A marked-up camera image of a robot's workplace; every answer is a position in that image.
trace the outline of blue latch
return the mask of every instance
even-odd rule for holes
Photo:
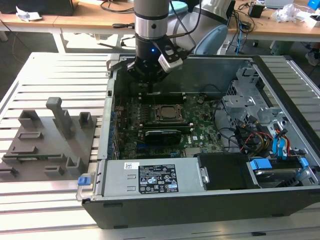
[[[89,186],[91,184],[91,177],[80,176],[78,178],[78,186]]]
[[[309,166],[307,159],[305,159],[304,157],[300,158],[300,163],[303,166],[303,168]]]
[[[279,148],[278,148],[278,156],[281,157],[282,159],[287,159],[287,156],[284,156],[285,143],[286,143],[285,139],[281,138],[279,143]]]
[[[250,162],[252,170],[272,169],[271,163],[267,158],[256,158]]]

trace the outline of power supply label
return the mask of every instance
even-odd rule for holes
[[[139,192],[141,194],[179,192],[175,165],[139,166]]]

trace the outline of black panel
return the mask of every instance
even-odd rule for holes
[[[82,206],[100,228],[115,229],[289,216],[317,202],[319,191],[296,190],[108,201],[115,207],[83,201]]]
[[[16,6],[26,12],[72,16],[79,0],[0,0],[0,12],[16,13]]]
[[[206,168],[209,183],[206,190],[241,190],[258,188],[250,176],[248,157],[241,153],[201,153],[198,156],[200,168]]]

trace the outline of electronic device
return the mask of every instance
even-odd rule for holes
[[[117,67],[97,167],[78,181],[100,228],[288,216],[320,202],[320,139],[259,56],[190,56],[153,94],[123,60],[135,56],[107,62]]]
[[[310,0],[308,2],[308,6],[313,10],[317,10],[318,8],[320,8],[320,0]]]
[[[265,7],[266,6],[262,4],[251,4],[248,14],[252,18],[260,18]]]
[[[16,7],[25,12],[72,16],[79,0],[0,0],[2,14],[16,13]]]
[[[293,4],[294,0],[264,0],[268,9],[282,9],[287,4]]]

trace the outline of blue release tab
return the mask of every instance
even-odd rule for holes
[[[271,163],[267,158],[257,158],[250,162],[252,170],[257,169],[272,169]]]
[[[304,157],[300,158],[300,163],[304,168],[309,166],[307,159],[305,159]]]
[[[250,162],[250,165],[251,165],[252,170],[258,169],[258,166],[257,166],[256,163],[255,163],[255,160],[252,160],[252,161]]]
[[[91,184],[91,178],[89,176],[80,176],[78,178],[78,186],[89,186]]]
[[[270,161],[267,158],[257,158],[254,161],[258,169],[272,169]]]

